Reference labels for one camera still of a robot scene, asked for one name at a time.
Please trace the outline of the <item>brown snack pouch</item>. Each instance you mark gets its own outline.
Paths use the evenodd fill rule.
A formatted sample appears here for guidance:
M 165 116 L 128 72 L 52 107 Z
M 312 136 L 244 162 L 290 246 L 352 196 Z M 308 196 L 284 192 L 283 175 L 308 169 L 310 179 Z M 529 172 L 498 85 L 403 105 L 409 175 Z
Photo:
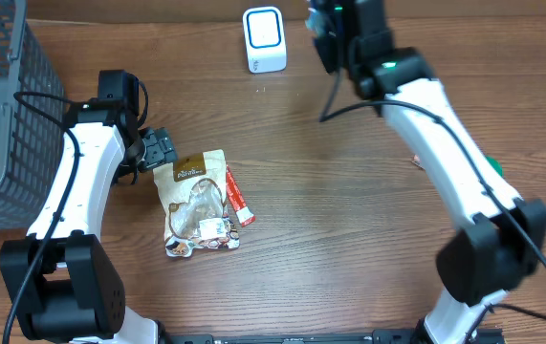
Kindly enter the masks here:
M 154 169 L 165 212 L 164 248 L 187 258 L 195 249 L 236 249 L 240 237 L 227 210 L 223 150 L 198 153 Z

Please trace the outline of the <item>red stick sachet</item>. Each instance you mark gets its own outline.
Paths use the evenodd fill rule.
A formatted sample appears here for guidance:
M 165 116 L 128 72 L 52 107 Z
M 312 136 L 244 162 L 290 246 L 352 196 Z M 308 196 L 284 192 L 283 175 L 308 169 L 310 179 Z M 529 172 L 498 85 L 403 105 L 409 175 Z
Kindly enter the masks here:
M 250 211 L 245 198 L 238 187 L 236 179 L 232 175 L 229 166 L 226 166 L 227 194 L 231 206 L 242 227 L 248 226 L 255 221 L 255 215 Z

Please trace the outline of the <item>green lid jar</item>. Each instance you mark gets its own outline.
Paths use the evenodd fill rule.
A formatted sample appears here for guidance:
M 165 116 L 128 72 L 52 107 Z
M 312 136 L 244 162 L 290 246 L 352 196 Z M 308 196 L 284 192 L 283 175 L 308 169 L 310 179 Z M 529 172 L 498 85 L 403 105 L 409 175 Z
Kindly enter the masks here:
M 486 160 L 500 177 L 504 177 L 504 171 L 499 161 L 490 156 L 487 156 Z

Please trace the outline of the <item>teal wipes packet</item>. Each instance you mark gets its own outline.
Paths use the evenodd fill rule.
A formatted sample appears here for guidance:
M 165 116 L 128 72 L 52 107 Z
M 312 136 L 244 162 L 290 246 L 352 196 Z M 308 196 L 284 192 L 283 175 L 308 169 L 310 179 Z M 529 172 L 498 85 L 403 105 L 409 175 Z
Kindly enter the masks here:
M 306 28 L 309 31 L 313 32 L 316 37 L 322 37 L 326 35 L 327 24 L 323 14 L 312 7 L 310 7 L 308 11 L 309 15 L 308 18 L 305 20 Z

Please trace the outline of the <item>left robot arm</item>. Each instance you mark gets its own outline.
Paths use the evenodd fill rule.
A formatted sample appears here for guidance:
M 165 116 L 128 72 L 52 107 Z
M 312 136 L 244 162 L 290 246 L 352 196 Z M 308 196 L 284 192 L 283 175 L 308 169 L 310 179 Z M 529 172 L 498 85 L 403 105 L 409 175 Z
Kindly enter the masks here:
M 174 162 L 168 132 L 145 126 L 148 93 L 125 70 L 98 75 L 98 94 L 54 118 L 14 93 L 63 133 L 63 153 L 47 200 L 27 235 L 5 242 L 0 270 L 11 299 L 3 342 L 18 325 L 29 340 L 52 343 L 168 343 L 164 325 L 126 304 L 124 284 L 100 243 L 110 188 L 119 179 Z

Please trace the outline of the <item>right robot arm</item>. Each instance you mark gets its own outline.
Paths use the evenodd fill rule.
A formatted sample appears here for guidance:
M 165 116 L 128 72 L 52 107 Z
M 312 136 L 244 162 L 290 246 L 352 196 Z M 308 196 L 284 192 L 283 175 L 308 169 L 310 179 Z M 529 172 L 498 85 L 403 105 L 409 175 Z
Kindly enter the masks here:
M 536 270 L 546 206 L 526 201 L 495 170 L 414 48 L 399 48 L 381 1 L 313 1 L 306 22 L 328 73 L 348 75 L 360 105 L 374 109 L 419 158 L 455 236 L 439 251 L 443 291 L 413 330 L 376 330 L 377 343 L 500 343 L 481 322 Z

